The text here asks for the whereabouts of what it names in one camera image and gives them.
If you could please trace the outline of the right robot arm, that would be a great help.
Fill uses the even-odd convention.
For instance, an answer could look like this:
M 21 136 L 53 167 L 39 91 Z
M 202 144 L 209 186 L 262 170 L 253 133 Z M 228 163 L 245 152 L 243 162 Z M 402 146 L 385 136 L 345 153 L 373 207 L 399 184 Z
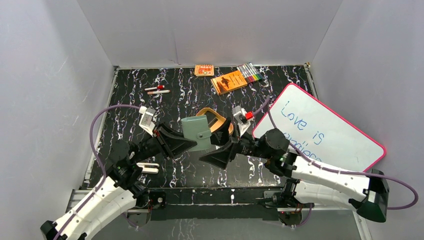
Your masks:
M 390 189 L 380 170 L 350 171 L 303 156 L 277 128 L 268 130 L 260 138 L 247 133 L 230 136 L 222 127 L 212 135 L 217 137 L 212 143 L 219 148 L 201 156 L 200 161 L 226 169 L 236 155 L 265 159 L 266 169 L 286 178 L 278 200 L 288 207 L 330 205 L 355 211 L 373 222 L 387 220 Z

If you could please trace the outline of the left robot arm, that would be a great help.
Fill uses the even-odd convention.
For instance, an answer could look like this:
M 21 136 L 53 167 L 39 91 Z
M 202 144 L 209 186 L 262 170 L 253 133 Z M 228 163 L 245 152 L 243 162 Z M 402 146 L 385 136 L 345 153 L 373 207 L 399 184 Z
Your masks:
M 108 158 L 112 165 L 99 183 L 61 218 L 47 220 L 40 227 L 46 240 L 86 240 L 88 226 L 104 224 L 133 207 L 152 205 L 150 190 L 139 181 L 143 173 L 156 174 L 151 165 L 138 162 L 158 154 L 173 159 L 198 145 L 198 136 L 183 134 L 164 123 L 139 143 L 119 139 L 112 144 Z

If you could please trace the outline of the mint green card holder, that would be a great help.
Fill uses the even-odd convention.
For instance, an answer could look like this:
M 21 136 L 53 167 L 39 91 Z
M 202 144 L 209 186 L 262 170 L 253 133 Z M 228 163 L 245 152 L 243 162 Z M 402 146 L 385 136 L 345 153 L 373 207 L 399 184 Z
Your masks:
M 183 137 L 196 142 L 189 152 L 208 150 L 211 144 L 212 132 L 205 115 L 191 116 L 181 119 Z

